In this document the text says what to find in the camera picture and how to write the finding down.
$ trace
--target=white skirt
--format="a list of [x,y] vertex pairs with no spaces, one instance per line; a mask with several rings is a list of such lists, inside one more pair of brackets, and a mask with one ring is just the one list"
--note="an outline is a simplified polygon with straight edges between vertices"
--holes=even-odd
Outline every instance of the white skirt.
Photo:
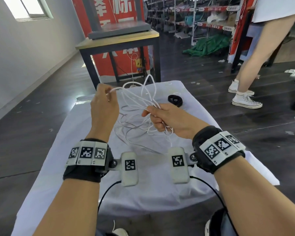
[[257,0],[252,22],[263,22],[295,15],[295,0]]

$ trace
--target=metal screw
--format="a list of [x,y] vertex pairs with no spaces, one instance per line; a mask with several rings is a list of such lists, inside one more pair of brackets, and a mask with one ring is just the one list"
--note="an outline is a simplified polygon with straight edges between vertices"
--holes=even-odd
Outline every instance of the metal screw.
[[197,157],[194,153],[190,155],[190,160],[197,161]]
[[118,163],[117,163],[117,161],[114,159],[114,160],[111,162],[111,168],[115,168],[117,165],[118,165]]

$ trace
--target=wooden tabletop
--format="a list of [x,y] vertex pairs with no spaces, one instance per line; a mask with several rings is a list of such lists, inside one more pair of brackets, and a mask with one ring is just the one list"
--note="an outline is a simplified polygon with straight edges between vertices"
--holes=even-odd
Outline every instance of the wooden tabletop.
[[99,47],[99,46],[107,46],[112,44],[119,44],[124,42],[130,42],[140,39],[149,39],[159,37],[159,33],[154,30],[145,31],[145,32],[138,32],[133,34],[127,34],[127,35],[118,35],[108,38],[102,38],[102,39],[85,39],[81,43],[79,43],[75,48],[77,50],[81,49],[87,49],[92,47]]

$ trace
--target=black tape roll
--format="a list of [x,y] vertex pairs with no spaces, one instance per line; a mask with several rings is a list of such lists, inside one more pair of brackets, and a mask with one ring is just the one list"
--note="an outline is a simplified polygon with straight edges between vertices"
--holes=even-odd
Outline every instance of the black tape roll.
[[168,96],[168,102],[176,105],[177,107],[181,107],[182,106],[182,98],[177,96],[177,95],[169,95]]

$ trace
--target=green plastic tarp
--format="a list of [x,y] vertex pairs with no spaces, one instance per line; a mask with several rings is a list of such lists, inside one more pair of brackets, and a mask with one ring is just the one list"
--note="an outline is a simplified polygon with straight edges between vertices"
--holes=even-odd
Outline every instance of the green plastic tarp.
[[213,35],[209,38],[199,39],[197,44],[191,49],[184,50],[183,54],[189,54],[191,56],[205,56],[212,54],[219,49],[229,46],[230,37],[226,35]]

